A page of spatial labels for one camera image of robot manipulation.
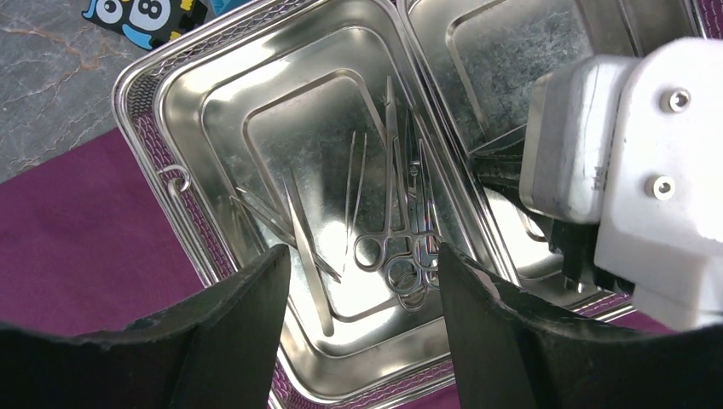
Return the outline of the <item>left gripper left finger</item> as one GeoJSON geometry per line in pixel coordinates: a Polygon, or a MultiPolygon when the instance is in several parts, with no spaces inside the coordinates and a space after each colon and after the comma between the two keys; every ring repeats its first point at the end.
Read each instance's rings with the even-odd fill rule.
{"type": "Polygon", "coordinates": [[[238,273],[120,331],[1,326],[4,408],[264,408],[291,272],[275,245],[238,273]]]}

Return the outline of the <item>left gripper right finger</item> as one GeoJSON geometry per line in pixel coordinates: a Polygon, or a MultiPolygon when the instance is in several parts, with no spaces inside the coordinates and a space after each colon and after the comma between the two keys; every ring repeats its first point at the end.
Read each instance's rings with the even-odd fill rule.
{"type": "Polygon", "coordinates": [[[450,244],[440,296],[464,408],[719,408],[722,329],[672,335],[554,305],[450,244]]]}

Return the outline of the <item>metal instrument tray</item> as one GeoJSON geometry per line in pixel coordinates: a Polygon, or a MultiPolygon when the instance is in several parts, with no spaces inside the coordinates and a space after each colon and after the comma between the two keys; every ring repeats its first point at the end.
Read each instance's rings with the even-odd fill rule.
{"type": "Polygon", "coordinates": [[[402,308],[361,271],[383,227],[385,80],[413,107],[439,231],[483,265],[578,314],[633,312],[628,297],[567,285],[541,224],[483,187],[523,138],[532,83],[596,54],[642,56],[678,37],[719,37],[719,1],[254,1],[129,66],[114,113],[200,281],[293,245],[284,180],[298,179],[323,279],[322,331],[297,253],[269,393],[272,408],[392,408],[454,383],[442,304],[402,308]],[[342,273],[352,132],[367,156],[342,273]]]}

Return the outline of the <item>purple cloth wrap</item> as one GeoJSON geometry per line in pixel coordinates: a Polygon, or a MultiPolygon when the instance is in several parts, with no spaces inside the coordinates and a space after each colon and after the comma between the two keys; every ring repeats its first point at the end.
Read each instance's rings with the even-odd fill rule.
{"type": "Polygon", "coordinates": [[[206,286],[114,113],[126,57],[1,4],[1,316],[60,334],[122,327],[206,286]]]}

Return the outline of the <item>blue small block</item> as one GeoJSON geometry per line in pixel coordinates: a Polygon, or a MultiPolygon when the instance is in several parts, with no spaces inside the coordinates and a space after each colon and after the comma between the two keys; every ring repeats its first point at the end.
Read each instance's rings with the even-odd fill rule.
{"type": "Polygon", "coordinates": [[[209,3],[215,16],[220,16],[233,9],[244,6],[251,0],[210,0],[209,3]]]}

